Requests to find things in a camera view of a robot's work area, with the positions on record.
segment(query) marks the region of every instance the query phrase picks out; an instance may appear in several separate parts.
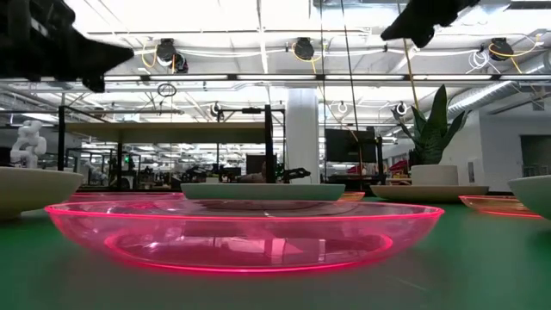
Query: white plate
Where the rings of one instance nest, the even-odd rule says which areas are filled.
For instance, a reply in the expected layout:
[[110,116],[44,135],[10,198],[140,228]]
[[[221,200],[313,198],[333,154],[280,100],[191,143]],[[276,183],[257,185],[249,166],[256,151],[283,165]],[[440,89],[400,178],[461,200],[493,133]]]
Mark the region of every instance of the white plate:
[[521,177],[508,184],[526,208],[551,220],[551,176]]
[[395,202],[461,202],[460,195],[485,195],[488,186],[371,186],[380,198]]
[[61,203],[82,180],[82,175],[72,172],[0,167],[0,220]]
[[338,200],[344,192],[343,184],[209,184],[184,183],[186,199],[227,200]]

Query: white bowl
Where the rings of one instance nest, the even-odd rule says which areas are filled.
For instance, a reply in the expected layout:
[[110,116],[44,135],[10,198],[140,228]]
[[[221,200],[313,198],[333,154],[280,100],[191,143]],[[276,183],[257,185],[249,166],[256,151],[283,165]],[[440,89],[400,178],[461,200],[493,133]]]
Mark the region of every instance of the white bowl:
[[551,176],[521,177],[508,184],[526,208],[551,220]]
[[64,202],[82,181],[72,172],[0,167],[0,220]]
[[187,199],[334,202],[343,194],[344,185],[183,183],[182,192]]

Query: metal frame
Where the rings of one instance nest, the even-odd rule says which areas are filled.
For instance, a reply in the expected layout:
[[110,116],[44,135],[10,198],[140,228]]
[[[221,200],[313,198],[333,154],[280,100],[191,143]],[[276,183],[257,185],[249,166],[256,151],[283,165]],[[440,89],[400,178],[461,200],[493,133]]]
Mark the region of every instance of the metal frame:
[[[236,112],[241,112],[243,114],[253,114],[252,111],[264,112],[264,143],[266,144],[266,154],[265,163],[266,163],[266,183],[275,183],[276,182],[276,167],[274,163],[274,137],[272,136],[272,127],[273,127],[273,115],[272,112],[281,112],[283,114],[283,165],[285,165],[285,149],[287,145],[287,134],[285,131],[285,109],[284,108],[271,108],[271,105],[266,104],[264,108],[219,108],[216,114],[216,121],[221,121],[222,113],[231,112],[227,119],[232,117]],[[220,143],[216,144],[216,164],[220,167]]]

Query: ceiling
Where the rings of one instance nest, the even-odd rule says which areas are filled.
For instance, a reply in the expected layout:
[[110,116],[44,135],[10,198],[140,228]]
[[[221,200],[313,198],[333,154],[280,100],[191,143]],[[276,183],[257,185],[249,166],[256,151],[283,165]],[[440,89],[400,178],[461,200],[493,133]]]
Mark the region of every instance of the ceiling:
[[[85,36],[134,49],[134,59],[114,68],[108,75],[170,74],[170,68],[158,62],[150,67],[155,59],[155,46],[162,38],[175,40],[176,48],[188,61],[189,74],[408,73],[404,42],[384,42],[379,36],[398,15],[394,0],[345,1],[344,17],[340,6],[330,5],[335,3],[331,0],[323,10],[323,32],[319,6],[313,6],[313,2],[319,3],[317,0],[65,2],[76,12],[74,27]],[[466,9],[452,27],[438,28],[435,38],[422,50],[407,41],[412,72],[492,74],[514,69],[509,60],[485,59],[486,52],[474,59],[480,47],[487,47],[495,37],[506,38],[515,53],[530,51],[516,58],[519,63],[546,51],[551,46],[548,32],[551,30],[548,30],[548,18],[544,17],[548,16],[548,10],[511,10],[507,9],[509,4],[510,1],[505,0],[487,0],[480,6]],[[318,61],[299,61],[294,56],[292,46],[298,37],[311,39]],[[83,110],[100,107],[158,109],[162,101],[157,96],[155,83],[112,83],[109,87],[114,90],[103,94],[71,93],[70,89],[44,83],[12,83],[10,86],[54,105],[61,104],[64,96],[65,104],[70,102],[74,108]],[[178,109],[183,113],[140,115],[138,121],[214,121],[209,116],[209,109],[215,102],[227,108],[262,106],[267,102],[284,106],[289,87],[271,83],[181,82],[176,95],[163,101],[163,109]],[[324,104],[320,89],[318,87],[319,103]],[[422,110],[430,109],[436,89],[436,85],[416,87]],[[459,85],[448,87],[449,96],[463,90],[465,88]],[[364,123],[393,121],[390,108],[399,102],[414,104],[408,84],[356,85],[354,98],[357,119]],[[353,103],[349,85],[326,86],[325,104],[331,110],[326,112],[332,112],[325,114],[327,121],[336,122],[334,118],[337,118],[350,123],[355,119],[351,113]],[[323,114],[319,117],[320,123],[323,122]],[[263,121],[263,117],[235,114],[229,121]],[[387,130],[387,127],[381,128],[383,133]]]

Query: air duct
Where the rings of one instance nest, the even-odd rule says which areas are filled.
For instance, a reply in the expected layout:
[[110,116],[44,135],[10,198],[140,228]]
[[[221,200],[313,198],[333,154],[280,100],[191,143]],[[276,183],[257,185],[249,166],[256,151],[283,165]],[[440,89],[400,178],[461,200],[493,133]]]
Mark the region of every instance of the air duct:
[[[551,74],[551,52],[546,51],[523,62],[520,65],[520,70],[525,74]],[[517,74],[517,71],[511,70],[504,74]],[[448,118],[453,119],[465,110],[480,109],[490,103],[515,95],[521,89],[519,82],[504,81],[464,91],[449,102]]]

